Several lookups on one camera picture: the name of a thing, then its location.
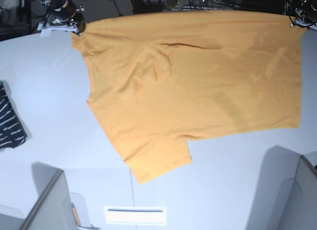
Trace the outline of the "yellow orange T-shirt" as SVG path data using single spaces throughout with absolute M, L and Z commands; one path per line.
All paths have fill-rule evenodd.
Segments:
M 189 140 L 299 127 L 304 32 L 278 14 L 162 12 L 89 23 L 72 47 L 89 108 L 143 184 L 190 163 Z

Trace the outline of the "black power strip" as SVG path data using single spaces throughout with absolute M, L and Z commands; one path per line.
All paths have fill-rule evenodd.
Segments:
M 225 5 L 200 5 L 200 4 L 191 4 L 191 5 L 177 5 L 175 8 L 163 9 L 164 12 L 175 12 L 175 11 L 196 11 L 196 10 L 238 10 L 236 7 L 228 7 Z

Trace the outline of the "navy white striped garment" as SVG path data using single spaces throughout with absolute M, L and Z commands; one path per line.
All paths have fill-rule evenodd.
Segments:
M 0 148 L 16 148 L 27 139 L 27 134 L 0 83 Z

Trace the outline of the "grey bin right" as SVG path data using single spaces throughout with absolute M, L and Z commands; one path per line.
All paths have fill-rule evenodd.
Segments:
M 305 157 L 263 167 L 248 230 L 315 230 L 317 170 Z

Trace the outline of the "white paper label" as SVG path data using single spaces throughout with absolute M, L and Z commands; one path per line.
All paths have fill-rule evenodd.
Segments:
M 116 207 L 104 206 L 108 224 L 121 225 L 166 225 L 165 207 Z

